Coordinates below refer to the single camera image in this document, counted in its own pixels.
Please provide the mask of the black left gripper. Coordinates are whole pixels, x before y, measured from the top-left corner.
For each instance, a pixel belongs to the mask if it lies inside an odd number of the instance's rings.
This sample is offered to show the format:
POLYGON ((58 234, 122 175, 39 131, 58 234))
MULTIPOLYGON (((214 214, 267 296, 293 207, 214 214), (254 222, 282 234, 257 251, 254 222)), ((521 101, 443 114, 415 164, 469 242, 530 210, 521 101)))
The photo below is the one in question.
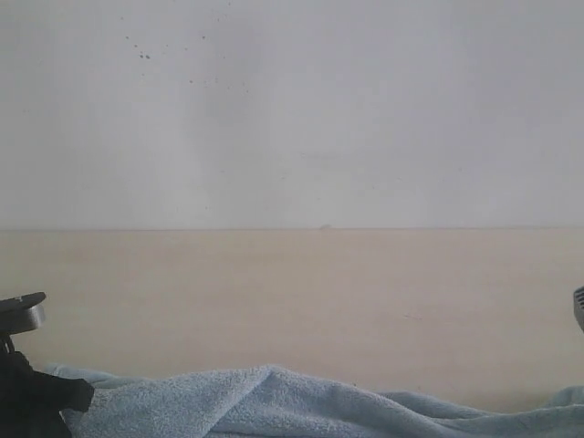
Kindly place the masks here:
POLYGON ((83 379, 38 372, 1 338, 1 435, 3 437, 69 437, 61 411, 87 412, 95 389, 83 379))

